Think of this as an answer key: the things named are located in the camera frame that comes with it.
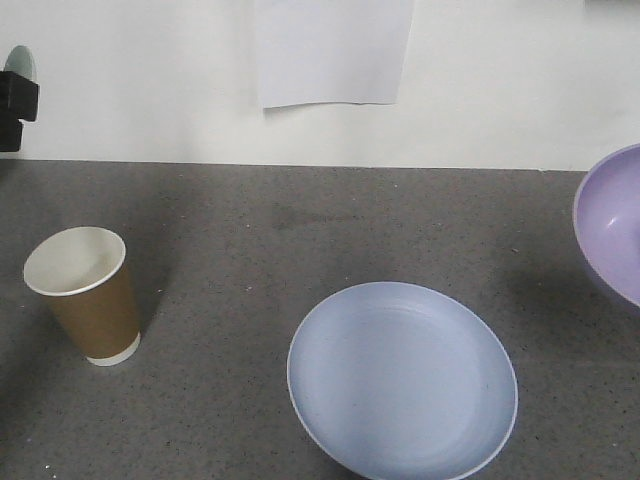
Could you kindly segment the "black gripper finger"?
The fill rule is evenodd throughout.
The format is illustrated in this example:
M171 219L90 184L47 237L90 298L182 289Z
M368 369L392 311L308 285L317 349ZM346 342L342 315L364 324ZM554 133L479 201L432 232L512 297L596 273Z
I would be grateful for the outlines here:
M22 143L22 122L13 115L0 118L0 151L18 152Z
M27 122L37 119L39 85L12 71L1 72L1 110Z

